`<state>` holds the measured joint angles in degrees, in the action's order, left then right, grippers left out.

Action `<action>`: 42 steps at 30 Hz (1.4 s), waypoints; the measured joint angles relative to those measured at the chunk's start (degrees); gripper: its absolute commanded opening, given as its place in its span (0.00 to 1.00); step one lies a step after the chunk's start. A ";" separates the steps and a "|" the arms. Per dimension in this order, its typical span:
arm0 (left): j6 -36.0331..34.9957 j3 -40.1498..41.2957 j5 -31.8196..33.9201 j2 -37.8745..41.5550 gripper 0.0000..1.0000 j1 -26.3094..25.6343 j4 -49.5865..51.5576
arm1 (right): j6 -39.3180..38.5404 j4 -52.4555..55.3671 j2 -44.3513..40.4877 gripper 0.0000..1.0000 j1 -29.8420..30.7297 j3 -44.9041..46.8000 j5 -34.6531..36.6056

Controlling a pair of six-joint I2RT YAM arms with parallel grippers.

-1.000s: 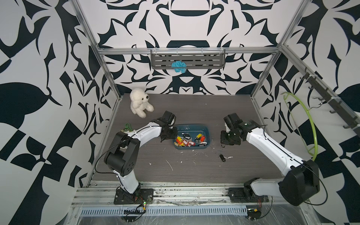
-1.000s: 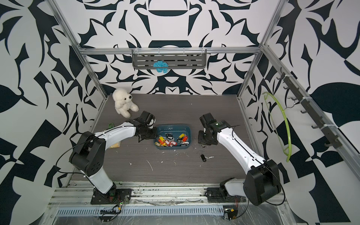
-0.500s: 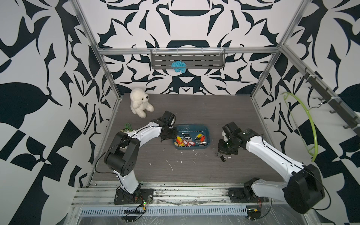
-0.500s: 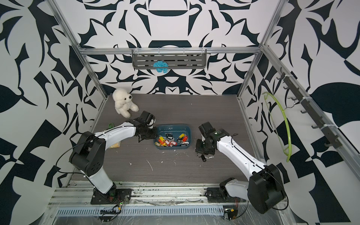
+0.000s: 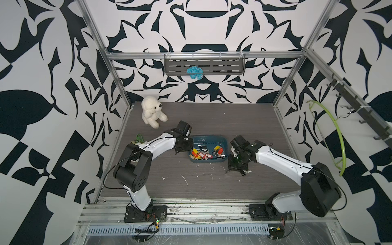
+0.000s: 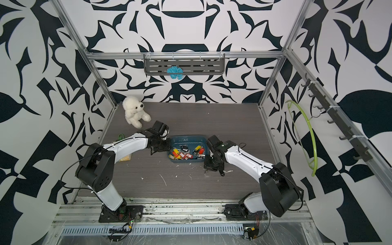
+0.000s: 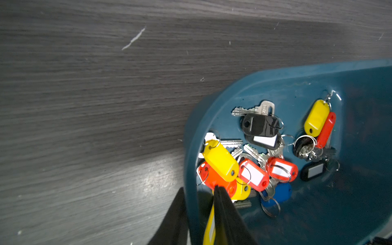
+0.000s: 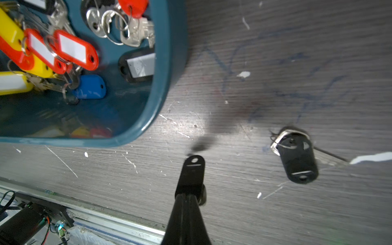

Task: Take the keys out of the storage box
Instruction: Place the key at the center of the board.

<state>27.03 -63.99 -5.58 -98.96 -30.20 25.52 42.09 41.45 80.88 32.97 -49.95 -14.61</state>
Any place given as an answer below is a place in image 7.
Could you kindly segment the teal plastic storage box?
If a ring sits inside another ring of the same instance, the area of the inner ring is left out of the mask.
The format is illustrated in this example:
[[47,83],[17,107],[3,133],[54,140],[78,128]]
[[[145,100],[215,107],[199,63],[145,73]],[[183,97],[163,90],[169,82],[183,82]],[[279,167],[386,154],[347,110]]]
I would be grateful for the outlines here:
[[240,211],[261,245],[362,245],[392,216],[392,61],[317,64],[258,71],[205,97],[184,131],[184,189],[192,244],[203,242],[211,192],[197,185],[198,153],[206,133],[239,139],[235,107],[275,104],[284,133],[298,136],[313,103],[331,91],[337,120],[331,135],[340,169],[292,183],[276,218],[260,202]]

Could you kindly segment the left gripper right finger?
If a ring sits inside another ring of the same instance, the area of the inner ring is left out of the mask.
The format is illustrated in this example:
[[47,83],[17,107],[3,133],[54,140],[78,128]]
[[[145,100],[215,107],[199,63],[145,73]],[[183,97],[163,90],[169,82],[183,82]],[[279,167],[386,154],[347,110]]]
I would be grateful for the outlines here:
[[226,189],[214,188],[215,243],[217,245],[256,245]]

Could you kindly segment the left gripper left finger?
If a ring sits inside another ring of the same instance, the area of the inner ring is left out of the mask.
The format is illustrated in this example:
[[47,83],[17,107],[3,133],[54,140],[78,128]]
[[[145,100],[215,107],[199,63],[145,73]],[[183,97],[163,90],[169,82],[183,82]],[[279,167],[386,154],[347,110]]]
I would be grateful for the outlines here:
[[181,187],[148,245],[186,245],[187,239],[188,218],[184,188]]

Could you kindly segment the black key fob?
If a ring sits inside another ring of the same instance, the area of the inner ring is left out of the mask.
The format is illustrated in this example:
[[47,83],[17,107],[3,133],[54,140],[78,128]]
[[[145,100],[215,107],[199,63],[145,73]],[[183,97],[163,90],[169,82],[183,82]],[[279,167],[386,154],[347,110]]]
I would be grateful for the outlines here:
[[242,131],[250,136],[274,137],[280,129],[275,116],[249,113],[242,119]]

